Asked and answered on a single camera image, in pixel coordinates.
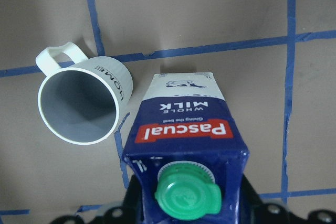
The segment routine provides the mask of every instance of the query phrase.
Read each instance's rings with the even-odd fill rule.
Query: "mug handle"
[[[80,48],[72,42],[68,42],[59,47],[47,47],[37,57],[38,68],[46,75],[53,74],[61,66],[54,60],[61,52],[65,53],[76,64],[88,59]]]

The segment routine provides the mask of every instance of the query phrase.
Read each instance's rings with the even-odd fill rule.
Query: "pascual logo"
[[[168,114],[170,112],[187,112],[187,111],[199,111],[204,110],[203,107],[208,107],[208,102],[175,102],[160,104],[160,110],[163,114]]]
[[[158,139],[206,137],[233,138],[229,122],[223,119],[209,119],[207,122],[147,124],[140,126],[136,143],[153,143]]]
[[[101,66],[96,66],[95,69],[99,70],[100,72],[103,72],[106,76],[110,78],[111,81],[113,81],[114,86],[119,90],[119,95],[121,96],[121,101],[122,101],[124,99],[124,94],[123,94],[122,86],[120,85],[116,77],[109,70]]]

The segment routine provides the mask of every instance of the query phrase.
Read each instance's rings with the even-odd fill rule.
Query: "carton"
[[[142,186],[144,223],[238,223],[249,151],[212,73],[156,74],[122,158]]]

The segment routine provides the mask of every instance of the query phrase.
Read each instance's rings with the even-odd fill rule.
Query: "red label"
[[[229,122],[222,119],[209,119],[207,122],[147,124],[140,126],[136,143],[153,143],[162,138],[204,137],[233,138]]]

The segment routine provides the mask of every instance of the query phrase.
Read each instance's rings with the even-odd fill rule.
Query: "plastic screw cap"
[[[195,220],[218,214],[222,206],[220,188],[202,167],[190,163],[165,168],[155,192],[161,209],[179,220]]]

